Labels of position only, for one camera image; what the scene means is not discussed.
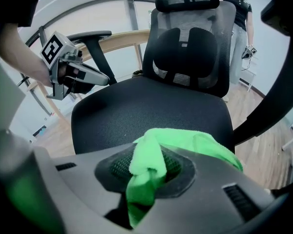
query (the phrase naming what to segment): vent grille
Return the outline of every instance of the vent grille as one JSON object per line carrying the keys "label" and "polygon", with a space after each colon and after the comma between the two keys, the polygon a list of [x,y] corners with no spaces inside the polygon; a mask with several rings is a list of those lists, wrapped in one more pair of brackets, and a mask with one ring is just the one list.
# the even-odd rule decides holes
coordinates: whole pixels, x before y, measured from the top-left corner
{"label": "vent grille", "polygon": [[245,221],[251,220],[260,213],[260,210],[246,196],[239,186],[227,186],[224,188],[224,191]]}
{"label": "vent grille", "polygon": [[72,168],[75,166],[77,166],[75,163],[66,163],[66,164],[62,164],[62,165],[57,165],[57,166],[55,166],[55,168],[58,171],[62,171],[62,170],[66,170],[66,169],[69,169],[69,168]]}

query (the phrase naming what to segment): person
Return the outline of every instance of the person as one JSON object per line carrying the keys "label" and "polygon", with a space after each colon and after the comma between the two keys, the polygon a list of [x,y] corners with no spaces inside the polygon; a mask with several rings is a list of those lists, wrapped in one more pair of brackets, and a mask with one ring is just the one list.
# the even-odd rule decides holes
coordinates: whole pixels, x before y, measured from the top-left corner
{"label": "person", "polygon": [[31,26],[38,0],[7,0],[0,10],[0,57],[13,68],[45,86],[52,86],[45,63],[21,40],[18,27]]}
{"label": "person", "polygon": [[[242,54],[247,46],[247,40],[248,45],[253,45],[254,27],[252,7],[247,0],[220,1],[231,2],[236,8],[230,48],[230,87],[232,88],[239,82],[240,79],[242,70]],[[228,95],[225,95],[223,100],[228,102]]]}

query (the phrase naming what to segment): green microfiber towel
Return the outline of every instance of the green microfiber towel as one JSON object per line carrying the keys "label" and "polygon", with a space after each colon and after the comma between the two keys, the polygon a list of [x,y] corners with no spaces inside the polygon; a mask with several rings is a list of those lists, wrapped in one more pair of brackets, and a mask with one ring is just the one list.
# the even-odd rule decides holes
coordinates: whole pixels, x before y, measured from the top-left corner
{"label": "green microfiber towel", "polygon": [[132,178],[126,189],[130,225],[135,228],[154,204],[154,194],[163,185],[166,165],[160,145],[182,148],[222,159],[243,171],[238,158],[211,135],[199,131],[154,128],[137,143],[129,166]]}

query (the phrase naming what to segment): chair seat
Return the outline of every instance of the chair seat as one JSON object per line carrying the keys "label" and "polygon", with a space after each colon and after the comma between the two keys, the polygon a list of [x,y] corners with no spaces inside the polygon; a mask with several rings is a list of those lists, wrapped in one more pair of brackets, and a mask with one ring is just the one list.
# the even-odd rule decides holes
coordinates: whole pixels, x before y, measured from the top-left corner
{"label": "chair seat", "polygon": [[231,118],[221,98],[146,77],[89,95],[74,107],[71,125],[76,154],[131,143],[151,128],[209,133],[234,152]]}

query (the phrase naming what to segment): gray plastic surface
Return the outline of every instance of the gray plastic surface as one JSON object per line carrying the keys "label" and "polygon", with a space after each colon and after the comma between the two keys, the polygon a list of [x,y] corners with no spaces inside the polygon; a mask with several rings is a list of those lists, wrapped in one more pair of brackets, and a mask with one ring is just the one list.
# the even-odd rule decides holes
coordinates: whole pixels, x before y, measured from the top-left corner
{"label": "gray plastic surface", "polygon": [[[117,208],[121,195],[103,188],[94,176],[95,167],[100,160],[130,145],[56,158],[54,165],[68,162],[77,165],[59,174],[85,205],[104,216]],[[274,198],[263,188],[228,163],[186,150],[175,151],[195,163],[195,181],[179,198],[156,199],[136,228],[138,233],[219,233],[242,225],[243,218],[223,190],[231,184],[237,184],[260,210],[273,202]]]}
{"label": "gray plastic surface", "polygon": [[11,132],[1,131],[0,182],[10,192],[24,179],[33,199],[24,205],[35,209],[33,212],[40,211],[39,216],[48,224],[47,230],[44,228],[46,233],[54,226],[57,231],[53,233],[129,233],[91,210],[70,190],[46,149],[33,148]]}

